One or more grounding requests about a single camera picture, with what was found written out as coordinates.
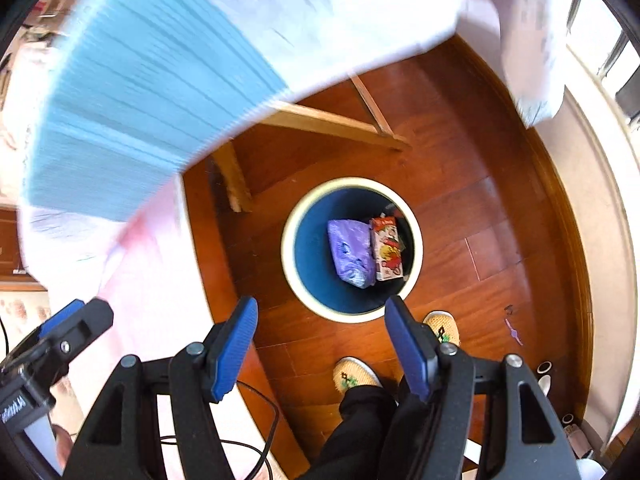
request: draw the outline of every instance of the purple hair clip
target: purple hair clip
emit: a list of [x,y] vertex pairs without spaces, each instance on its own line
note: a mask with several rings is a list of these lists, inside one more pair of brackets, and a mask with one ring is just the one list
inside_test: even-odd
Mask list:
[[507,324],[507,326],[509,327],[509,330],[511,331],[511,337],[513,337],[520,346],[524,346],[522,341],[520,341],[520,338],[518,337],[518,331],[514,329],[513,326],[511,326],[511,323],[509,323],[509,320],[505,318],[504,322]]

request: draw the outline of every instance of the wooden chair leg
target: wooden chair leg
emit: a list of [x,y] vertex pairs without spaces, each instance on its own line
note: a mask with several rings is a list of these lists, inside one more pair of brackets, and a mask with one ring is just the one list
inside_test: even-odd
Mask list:
[[315,108],[292,105],[280,101],[272,103],[271,107],[275,110],[275,113],[261,120],[262,124],[359,140],[360,142],[378,144],[394,150],[404,150],[409,146],[409,142],[404,137],[396,136],[393,133],[391,135],[380,135],[377,127],[373,124],[323,112]]
[[254,208],[254,200],[251,197],[242,168],[236,157],[236,150],[229,140],[211,154],[213,160],[220,168],[220,173],[225,179],[226,194],[229,198],[229,205],[236,213],[250,212]]
[[364,107],[369,112],[369,115],[371,115],[378,133],[382,136],[393,137],[394,133],[391,129],[391,126],[389,126],[389,123],[386,122],[382,111],[380,111],[380,108],[378,108],[378,105],[374,101],[373,96],[369,93],[369,90],[367,90],[367,87],[364,86],[362,79],[360,79],[357,75],[352,75],[351,82],[356,87],[356,90],[360,95],[362,104],[364,104]]

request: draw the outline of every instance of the purple plastic bag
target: purple plastic bag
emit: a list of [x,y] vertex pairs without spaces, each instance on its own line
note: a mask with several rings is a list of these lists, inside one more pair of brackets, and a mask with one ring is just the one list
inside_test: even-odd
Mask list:
[[358,288],[376,283],[369,225],[357,220],[329,220],[327,232],[340,279]]

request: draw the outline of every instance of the black cable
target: black cable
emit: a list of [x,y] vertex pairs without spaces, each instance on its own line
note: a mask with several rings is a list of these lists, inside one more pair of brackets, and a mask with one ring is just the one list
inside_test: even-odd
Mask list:
[[4,334],[4,356],[6,357],[9,355],[9,336],[6,334],[6,328],[2,322],[2,317],[0,317],[0,326],[2,326],[2,333]]
[[[160,437],[160,444],[164,446],[177,446],[177,442],[163,442],[166,438],[175,438],[175,435],[166,435]],[[234,444],[235,446],[248,447],[249,449],[253,449],[256,453],[262,455],[262,452],[255,446],[251,446],[250,444],[245,444],[244,442],[236,442],[235,440],[222,440],[220,439],[222,444]],[[267,466],[267,472],[269,473],[269,480],[273,480],[273,470],[271,469],[271,464],[268,460],[264,461],[264,464]]]
[[244,480],[253,480],[253,478],[255,478],[255,476],[260,471],[262,464],[265,462],[265,460],[267,460],[267,455],[269,454],[269,450],[271,449],[271,444],[273,443],[273,437],[276,433],[276,426],[278,425],[278,420],[280,419],[280,410],[269,397],[260,393],[253,386],[249,386],[247,383],[243,383],[242,381],[238,381],[238,384],[240,384],[241,386],[244,386],[247,390],[253,392],[254,394],[262,397],[273,408],[273,422],[271,423],[269,436],[267,437],[267,440],[264,443],[264,450],[262,450],[262,453],[260,454],[260,460],[258,460],[258,463],[254,466],[252,471],[244,479]]
[[[269,450],[271,449],[271,444],[273,443],[273,437],[274,437],[274,435],[276,433],[276,426],[278,425],[278,421],[280,420],[280,410],[278,409],[276,404],[269,397],[267,397],[264,394],[260,393],[253,386],[249,386],[247,383],[243,383],[242,381],[238,381],[238,384],[241,385],[241,386],[244,386],[247,390],[252,391],[254,394],[262,397],[273,408],[273,422],[271,423],[271,429],[269,430],[269,436],[267,437],[267,440],[264,443],[264,449],[262,451],[260,451],[259,449],[257,449],[254,446],[250,446],[249,444],[245,444],[243,442],[236,442],[235,440],[222,440],[221,439],[220,442],[222,442],[223,444],[234,444],[235,446],[247,447],[249,449],[253,449],[254,451],[257,451],[258,453],[260,453],[260,459],[258,460],[256,465],[254,466],[254,468],[251,469],[251,472],[246,476],[246,478],[244,480],[253,480],[256,477],[256,475],[260,472],[260,469],[262,468],[262,464],[266,464],[267,465],[267,470],[269,472],[269,480],[273,480],[273,472],[271,471],[271,465],[269,464],[269,461],[267,460],[267,455],[269,454]],[[166,438],[175,438],[175,435],[166,435],[166,436],[160,437],[160,443],[161,444],[165,444],[166,446],[177,446],[178,445],[177,442],[163,442],[163,440],[166,439]]]

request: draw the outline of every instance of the screw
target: screw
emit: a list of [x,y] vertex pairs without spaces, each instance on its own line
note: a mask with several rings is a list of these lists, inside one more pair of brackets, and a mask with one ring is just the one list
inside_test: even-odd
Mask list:
[[458,353],[458,347],[455,346],[453,343],[441,343],[440,351],[444,355],[455,355]]
[[520,368],[522,366],[522,357],[517,354],[508,354],[505,358],[509,366]]
[[204,352],[204,345],[202,343],[190,343],[187,345],[187,354],[200,355]]
[[135,355],[125,355],[122,359],[120,359],[120,366],[123,368],[131,368],[133,365],[138,362],[138,359]]

